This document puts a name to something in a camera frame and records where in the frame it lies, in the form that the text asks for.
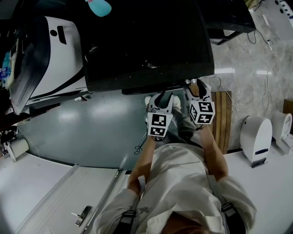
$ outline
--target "white shoe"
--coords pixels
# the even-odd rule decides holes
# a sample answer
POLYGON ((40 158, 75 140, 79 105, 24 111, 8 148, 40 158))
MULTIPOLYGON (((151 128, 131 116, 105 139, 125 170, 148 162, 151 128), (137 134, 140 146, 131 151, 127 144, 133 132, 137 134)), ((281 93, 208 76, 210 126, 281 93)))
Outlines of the white shoe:
POLYGON ((151 99, 151 98, 152 98, 151 96, 146 96, 146 97, 145 97, 145 105, 146 105, 146 106, 150 103, 150 99, 151 99))
POLYGON ((178 108, 181 110, 181 101, 177 95, 174 95, 174 100, 173 100, 173 107, 178 108))

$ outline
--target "sticker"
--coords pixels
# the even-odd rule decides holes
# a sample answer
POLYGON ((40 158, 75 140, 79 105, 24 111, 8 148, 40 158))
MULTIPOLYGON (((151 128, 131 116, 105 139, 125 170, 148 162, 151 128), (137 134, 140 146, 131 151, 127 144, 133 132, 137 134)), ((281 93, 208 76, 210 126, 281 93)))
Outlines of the sticker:
POLYGON ((165 134, 166 129, 164 128, 151 128, 151 135, 153 136, 159 136, 159 137, 163 137, 165 134))
POLYGON ((167 125, 166 115, 153 115, 152 125, 165 127, 167 125))
POLYGON ((190 116, 191 116, 192 120, 195 122, 196 116, 197 116, 197 111, 192 104, 191 104, 191 108, 190 108, 190 116))
POLYGON ((210 123, 212 121, 212 117, 213 117, 213 115, 202 114, 202 115, 199 116, 197 122, 207 124, 207 123, 210 123))
POLYGON ((0 79, 7 78, 8 76, 10 76, 8 67, 0 68, 0 74, 0 79))
POLYGON ((198 102, 201 112, 212 112, 212 105, 210 102, 198 102))

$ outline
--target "white cylinder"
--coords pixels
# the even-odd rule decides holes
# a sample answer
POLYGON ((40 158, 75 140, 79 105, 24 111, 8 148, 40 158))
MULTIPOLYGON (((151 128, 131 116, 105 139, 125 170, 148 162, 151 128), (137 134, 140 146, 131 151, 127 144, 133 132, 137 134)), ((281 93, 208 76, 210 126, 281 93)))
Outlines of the white cylinder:
POLYGON ((245 156, 253 163, 265 158, 270 150, 272 137, 271 121, 259 116, 245 119, 240 133, 240 145, 245 156))
POLYGON ((16 162, 16 159, 22 155, 24 152, 28 151, 29 147, 26 139, 20 139, 12 142, 8 145, 7 150, 12 158, 13 162, 16 162))

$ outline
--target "gray floor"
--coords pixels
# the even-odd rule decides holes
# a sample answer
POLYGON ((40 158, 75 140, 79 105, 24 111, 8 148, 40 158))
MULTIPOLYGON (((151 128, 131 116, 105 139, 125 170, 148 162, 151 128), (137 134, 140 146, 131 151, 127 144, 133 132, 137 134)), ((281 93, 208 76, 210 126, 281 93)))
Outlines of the gray floor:
MULTIPOLYGON (((275 110, 282 111, 284 98, 293 98, 293 40, 281 41, 276 30, 265 24, 262 14, 270 23, 266 2, 252 16, 264 38, 273 41, 273 51, 277 53, 271 52, 259 33, 256 44, 242 34, 224 45, 212 45, 216 75, 221 77, 222 88, 232 91, 229 149, 239 148, 244 119, 249 115, 264 116, 268 109, 268 97, 263 102, 262 97, 269 68, 270 105, 266 117, 271 118, 275 110)), ((212 91, 222 90, 220 80, 213 77, 203 80, 212 91)), ((182 90, 174 93, 184 100, 182 90)), ((134 147, 146 131, 145 96, 123 96, 121 91, 94 93, 88 102, 65 102, 19 126, 42 156, 84 166, 131 169, 137 159, 134 147)), ((30 151, 37 153, 31 143, 30 151)))
MULTIPOLYGON (((172 91, 183 100, 183 91, 172 91)), ((166 92, 162 104, 168 98, 166 92)), ((146 133, 143 95, 121 91, 91 94, 85 101, 67 101, 19 128, 44 157, 82 166, 132 169, 135 146, 146 133)), ((38 151, 28 141, 30 152, 38 151)))

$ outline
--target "desk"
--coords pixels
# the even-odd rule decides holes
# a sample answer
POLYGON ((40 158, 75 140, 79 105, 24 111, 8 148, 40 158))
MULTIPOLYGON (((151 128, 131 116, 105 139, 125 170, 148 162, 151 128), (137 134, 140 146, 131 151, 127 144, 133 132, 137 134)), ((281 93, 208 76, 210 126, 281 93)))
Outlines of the desk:
POLYGON ((108 2, 112 11, 105 17, 93 14, 84 1, 67 5, 78 16, 73 21, 89 91, 155 92, 214 74, 209 36, 195 1, 108 2))
POLYGON ((241 33, 255 30, 255 24, 244 0, 198 0, 210 38, 228 42, 241 33), (234 31, 225 36, 223 30, 234 31))

